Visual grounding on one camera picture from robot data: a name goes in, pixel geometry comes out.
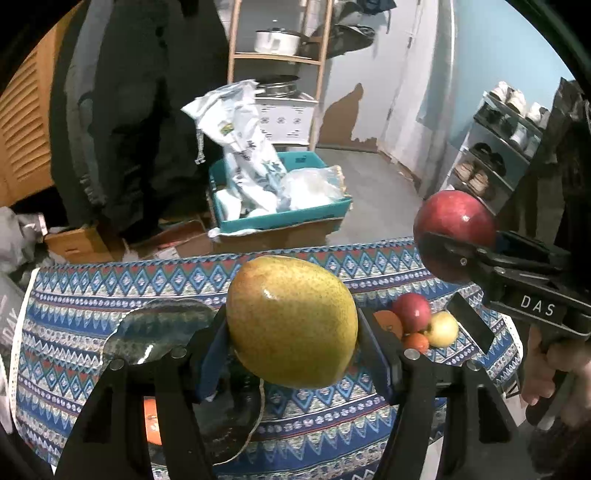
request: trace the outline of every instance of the plastic bag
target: plastic bag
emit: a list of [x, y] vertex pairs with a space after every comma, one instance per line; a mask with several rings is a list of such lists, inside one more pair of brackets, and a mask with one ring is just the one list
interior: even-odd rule
[[290, 199], [290, 210], [329, 205], [347, 196], [338, 165], [292, 170], [281, 180], [281, 187]]
[[242, 208], [275, 213], [287, 209], [280, 186], [287, 171], [261, 130], [256, 85], [254, 80], [225, 85], [181, 110], [195, 120], [198, 135], [205, 133], [223, 147], [226, 188]]

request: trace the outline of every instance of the blue patterned fabric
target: blue patterned fabric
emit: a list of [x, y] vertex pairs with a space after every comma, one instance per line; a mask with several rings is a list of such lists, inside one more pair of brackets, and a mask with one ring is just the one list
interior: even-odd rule
[[[411, 238], [375, 244], [301, 248], [266, 253], [314, 262], [341, 278], [360, 306], [389, 307], [415, 291], [434, 312], [457, 286], [434, 278], [422, 265]], [[77, 415], [99, 375], [100, 353], [122, 315], [155, 297], [192, 297], [218, 308], [240, 266], [262, 255], [212, 255], [45, 268], [32, 280], [13, 363], [13, 412], [21, 436], [56, 465]], [[473, 357], [502, 384], [516, 370], [519, 353], [508, 317], [483, 308], [476, 285], [460, 289], [495, 333], [487, 355], [460, 328], [454, 345], [429, 350], [436, 362], [461, 364]], [[373, 474], [396, 415], [359, 363], [335, 385], [293, 390], [266, 384], [265, 414], [245, 451], [216, 467], [220, 478], [358, 479]], [[444, 400], [437, 401], [432, 439], [442, 436]], [[168, 478], [154, 467], [155, 478]]]

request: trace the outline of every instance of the yellow apple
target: yellow apple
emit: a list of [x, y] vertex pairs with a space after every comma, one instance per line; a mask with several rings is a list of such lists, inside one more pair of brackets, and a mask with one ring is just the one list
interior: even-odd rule
[[435, 348], [447, 348], [457, 339], [459, 326], [455, 317], [443, 310], [431, 317], [424, 334], [429, 340], [429, 345]]

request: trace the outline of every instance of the metal screw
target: metal screw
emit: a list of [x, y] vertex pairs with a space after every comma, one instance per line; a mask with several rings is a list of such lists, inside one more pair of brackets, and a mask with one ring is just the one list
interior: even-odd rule
[[125, 360], [122, 358], [116, 358], [115, 360], [111, 361], [109, 364], [109, 368], [113, 371], [121, 370], [125, 365]]
[[183, 346], [176, 346], [170, 351], [172, 358], [182, 358], [187, 355], [187, 349]]
[[409, 360], [418, 360], [419, 358], [421, 358], [420, 352], [414, 348], [407, 348], [404, 351], [404, 356]]
[[466, 365], [473, 372], [478, 372], [482, 368], [482, 364], [480, 362], [476, 362], [475, 360], [472, 360], [472, 358], [470, 358], [468, 361], [466, 361]]

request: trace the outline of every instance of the blue wall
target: blue wall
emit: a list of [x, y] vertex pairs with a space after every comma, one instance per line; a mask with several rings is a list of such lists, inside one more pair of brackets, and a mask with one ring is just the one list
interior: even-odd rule
[[528, 106], [551, 108], [560, 77], [573, 79], [544, 37], [505, 0], [456, 0], [456, 21], [457, 90], [449, 135], [456, 148], [482, 92], [499, 80], [523, 91]]

